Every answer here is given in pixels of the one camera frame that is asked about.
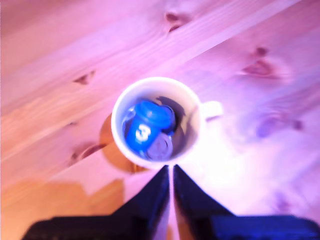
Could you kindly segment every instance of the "mug handle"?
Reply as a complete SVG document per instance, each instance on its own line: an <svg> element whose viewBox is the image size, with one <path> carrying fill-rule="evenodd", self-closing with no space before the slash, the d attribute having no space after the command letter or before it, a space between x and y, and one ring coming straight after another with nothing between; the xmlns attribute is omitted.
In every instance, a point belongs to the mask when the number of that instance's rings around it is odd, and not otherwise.
<svg viewBox="0 0 320 240"><path fill-rule="evenodd" d="M206 121L224 114L224 108L219 101L207 101L201 104L200 110Z"/></svg>

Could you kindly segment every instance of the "silver coin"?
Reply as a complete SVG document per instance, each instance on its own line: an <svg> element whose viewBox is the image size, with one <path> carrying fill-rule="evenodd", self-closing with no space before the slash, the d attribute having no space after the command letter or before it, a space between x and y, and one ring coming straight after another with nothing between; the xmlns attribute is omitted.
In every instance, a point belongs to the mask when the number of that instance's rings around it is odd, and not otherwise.
<svg viewBox="0 0 320 240"><path fill-rule="evenodd" d="M172 152L171 137L161 132L147 150L146 155L153 161L165 161L170 158Z"/></svg>

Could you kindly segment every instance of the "wood grain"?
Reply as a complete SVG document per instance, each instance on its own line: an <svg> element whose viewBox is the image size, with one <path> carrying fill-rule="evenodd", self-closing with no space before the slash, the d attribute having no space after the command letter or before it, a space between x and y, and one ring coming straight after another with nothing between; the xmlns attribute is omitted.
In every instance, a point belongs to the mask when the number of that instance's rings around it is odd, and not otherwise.
<svg viewBox="0 0 320 240"><path fill-rule="evenodd" d="M164 18L166 12L180 14L182 11L188 18L193 19L195 15L203 12L203 9L210 11L223 3L217 1L210 4L208 0L200 0L183 1L170 6L168 3L171 3L171 0L141 0L133 7L126 1L128 0L82 0L73 2L69 7L64 7L62 2L56 2L57 12L51 4L46 5L45 2L35 6L29 5L27 10L23 9L24 6L20 2L6 7L5 19L12 15L10 11L24 11L22 16L14 15L16 21L25 17L23 20L29 20L32 24L16 29L12 26L12 19L10 21L9 18L5 22L6 29L15 31L13 36L5 31L5 38L2 39L3 50L8 58L6 66L13 68L7 73L8 67L5 66L2 73L2 79L5 79L2 114L45 95L63 83L69 83L88 74L88 68L99 61L142 45L150 39L166 37L169 30L169 27L166 29L167 25L171 24ZM193 5L188 9L186 3L189 6L190 2ZM91 14L83 16L88 9L92 9ZM34 16L33 13L38 14L41 11L52 14L42 15L44 19L32 21L40 17ZM62 24L66 22L65 18L69 18L68 24ZM20 49L16 51L17 41L20 39L25 41L18 45ZM46 44L36 44L41 40Z"/></svg>
<svg viewBox="0 0 320 240"><path fill-rule="evenodd" d="M98 64L100 67L92 66L89 72L95 69L97 79L90 86L71 82L3 116L2 135L6 141L2 144L1 161L68 122L76 121L108 101L114 101L117 93L137 78L174 68L295 3L280 2L266 4L254 1L242 5L231 1L169 37L150 40L141 47L102 61ZM213 23L223 24L217 24L214 29L204 27ZM111 81L103 79L117 81L111 85Z"/></svg>

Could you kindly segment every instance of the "blue bottle cap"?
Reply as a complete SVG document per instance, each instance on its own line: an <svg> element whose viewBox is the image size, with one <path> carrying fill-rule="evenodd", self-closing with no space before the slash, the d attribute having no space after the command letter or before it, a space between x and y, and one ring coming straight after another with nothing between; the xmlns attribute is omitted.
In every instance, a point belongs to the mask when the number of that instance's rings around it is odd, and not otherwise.
<svg viewBox="0 0 320 240"><path fill-rule="evenodd" d="M172 124L169 113L152 101L141 101L135 106L135 114L146 124L159 129L167 129Z"/></svg>

